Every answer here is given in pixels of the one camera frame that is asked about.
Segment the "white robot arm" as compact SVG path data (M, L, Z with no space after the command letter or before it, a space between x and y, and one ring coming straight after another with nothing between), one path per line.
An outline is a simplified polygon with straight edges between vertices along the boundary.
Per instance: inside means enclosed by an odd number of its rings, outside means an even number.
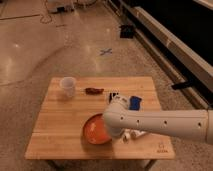
M205 142L213 145L213 110L129 110L129 99L116 95L103 112L112 137L124 129Z

